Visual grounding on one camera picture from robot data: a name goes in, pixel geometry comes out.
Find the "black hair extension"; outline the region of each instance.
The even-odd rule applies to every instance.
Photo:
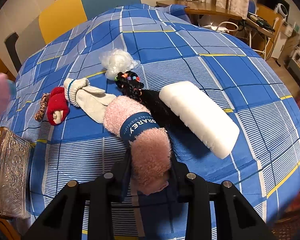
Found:
[[[147,107],[160,127],[164,127],[167,130],[176,127],[179,129],[186,128],[180,118],[161,101],[158,91],[143,89],[144,84],[139,81],[136,73],[132,71],[119,72],[115,83],[123,95]]]

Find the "crumpled plastic bag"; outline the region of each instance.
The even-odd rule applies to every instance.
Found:
[[[99,57],[102,65],[107,69],[106,78],[114,80],[119,72],[125,73],[140,64],[130,53],[122,49],[113,49],[103,52]]]

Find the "wooden floor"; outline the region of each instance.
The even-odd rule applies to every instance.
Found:
[[[296,98],[300,95],[300,87],[290,75],[288,70],[285,68],[284,63],[279,61],[281,67],[275,62],[274,58],[270,58],[267,60],[268,65],[274,70],[274,72],[278,75],[281,81],[286,85],[288,90],[290,91],[293,98]]]

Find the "blue plaid bedsheet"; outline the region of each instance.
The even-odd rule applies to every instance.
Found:
[[[31,220],[72,179],[87,182],[111,169],[126,150],[121,139],[70,105],[66,120],[52,127],[34,120],[43,93],[65,78],[120,95],[105,78],[99,55],[113,48],[140,60],[134,71],[146,89],[191,81],[240,128],[232,153],[215,157],[192,133],[173,134],[181,161],[207,181],[232,181],[264,221],[273,221],[300,190],[300,111],[288,89],[246,44],[231,35],[191,25],[182,6],[138,4],[107,11],[63,34],[29,57],[17,77],[17,95],[0,126],[35,144],[31,169]],[[89,202],[82,239],[87,238]],[[187,205],[167,187],[150,196],[129,189],[113,204],[115,239],[183,239]],[[212,215],[213,239],[216,239]]]

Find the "white sponge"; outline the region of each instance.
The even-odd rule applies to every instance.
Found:
[[[183,81],[164,86],[159,97],[215,156],[224,159],[231,153],[238,126],[194,84]]]

